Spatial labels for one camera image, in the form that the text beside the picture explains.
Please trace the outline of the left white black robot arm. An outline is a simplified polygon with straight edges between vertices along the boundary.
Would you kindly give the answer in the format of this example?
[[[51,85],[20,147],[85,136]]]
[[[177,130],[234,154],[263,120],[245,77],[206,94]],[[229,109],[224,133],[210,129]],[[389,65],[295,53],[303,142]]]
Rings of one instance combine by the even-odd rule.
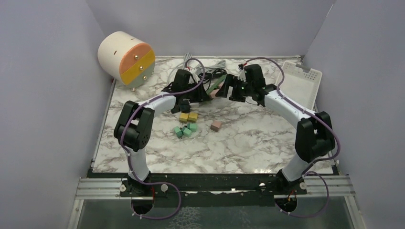
[[[132,190],[139,196],[146,195],[150,183],[146,180],[150,170],[146,162],[145,147],[151,137],[153,121],[156,116],[179,107],[179,100],[195,92],[205,93],[203,80],[189,82],[192,74],[187,70],[178,70],[174,81],[158,95],[143,102],[125,102],[114,129],[114,137],[127,156],[128,175],[134,179]]]

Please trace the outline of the green round-socket power strip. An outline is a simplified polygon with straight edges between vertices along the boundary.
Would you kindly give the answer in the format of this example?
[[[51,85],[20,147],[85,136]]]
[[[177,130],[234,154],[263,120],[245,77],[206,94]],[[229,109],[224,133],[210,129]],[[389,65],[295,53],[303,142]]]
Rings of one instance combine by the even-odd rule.
[[[222,75],[221,77],[217,78],[215,81],[211,81],[212,84],[210,87],[206,90],[206,93],[210,95],[214,90],[220,88],[220,84],[226,79],[226,74]]]

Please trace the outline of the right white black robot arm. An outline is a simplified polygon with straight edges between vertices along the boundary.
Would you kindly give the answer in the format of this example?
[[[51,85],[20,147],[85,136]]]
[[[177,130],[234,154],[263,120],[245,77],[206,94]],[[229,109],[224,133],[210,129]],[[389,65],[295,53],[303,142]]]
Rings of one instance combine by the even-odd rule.
[[[311,163],[336,146],[329,114],[316,113],[299,104],[292,104],[287,96],[280,95],[276,85],[266,84],[258,64],[244,67],[239,76],[228,74],[215,95],[236,102],[245,102],[247,97],[251,97],[258,105],[276,112],[296,129],[296,154],[277,173],[276,189],[281,194],[292,191],[294,182],[302,177]]]

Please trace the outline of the black power strip blue ports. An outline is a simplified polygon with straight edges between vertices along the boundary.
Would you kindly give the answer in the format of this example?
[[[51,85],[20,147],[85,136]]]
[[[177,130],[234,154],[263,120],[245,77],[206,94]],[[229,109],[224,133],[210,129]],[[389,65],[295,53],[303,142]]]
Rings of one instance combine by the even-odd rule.
[[[189,103],[188,101],[182,101],[182,102],[179,104],[179,110],[180,110],[182,113],[190,113],[190,112],[191,112],[191,105],[190,105],[190,103]]]

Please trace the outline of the yellow plug adapter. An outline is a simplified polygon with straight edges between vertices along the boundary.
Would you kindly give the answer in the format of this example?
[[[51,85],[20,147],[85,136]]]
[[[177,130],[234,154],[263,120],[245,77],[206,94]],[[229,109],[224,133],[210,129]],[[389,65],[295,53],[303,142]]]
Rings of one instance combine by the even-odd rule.
[[[181,123],[187,123],[188,122],[188,118],[189,118],[189,114],[188,113],[181,113],[180,117],[179,117],[179,122]]]
[[[188,115],[188,122],[190,123],[196,123],[198,119],[198,114],[194,112],[190,112]]]

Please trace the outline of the pink usb charger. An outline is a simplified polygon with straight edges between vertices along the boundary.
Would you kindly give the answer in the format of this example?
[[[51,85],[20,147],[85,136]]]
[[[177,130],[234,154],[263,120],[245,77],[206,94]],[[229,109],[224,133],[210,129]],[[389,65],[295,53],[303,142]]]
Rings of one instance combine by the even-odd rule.
[[[216,94],[218,93],[218,91],[219,91],[219,89],[213,90],[213,91],[210,93],[210,98],[211,98],[211,99],[216,98],[216,97],[217,97]]]
[[[221,129],[221,126],[222,126],[222,122],[215,120],[212,122],[210,129],[215,132],[218,132]]]

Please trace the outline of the black power strip green ports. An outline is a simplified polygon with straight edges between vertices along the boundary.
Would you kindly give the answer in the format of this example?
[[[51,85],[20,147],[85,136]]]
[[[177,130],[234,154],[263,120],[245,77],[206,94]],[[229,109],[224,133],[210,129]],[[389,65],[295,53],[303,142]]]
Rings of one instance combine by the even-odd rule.
[[[172,114],[176,114],[178,112],[181,112],[180,106],[178,104],[176,104],[172,109],[171,109],[171,113]]]

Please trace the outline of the green plug adapter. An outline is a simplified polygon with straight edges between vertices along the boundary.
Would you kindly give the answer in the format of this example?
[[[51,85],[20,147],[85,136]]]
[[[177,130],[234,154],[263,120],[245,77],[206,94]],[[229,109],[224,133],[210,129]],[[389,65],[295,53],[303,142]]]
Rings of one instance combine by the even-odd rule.
[[[183,133],[183,135],[184,136],[186,136],[186,137],[191,137],[191,135],[192,135],[192,130],[190,130],[189,128],[183,128],[183,130],[182,130],[182,133]]]
[[[192,132],[196,132],[198,127],[196,123],[188,123],[187,128],[190,129]]]
[[[176,135],[178,138],[182,138],[183,132],[182,132],[182,130],[181,130],[178,126],[174,127],[173,130],[174,130],[175,135]]]

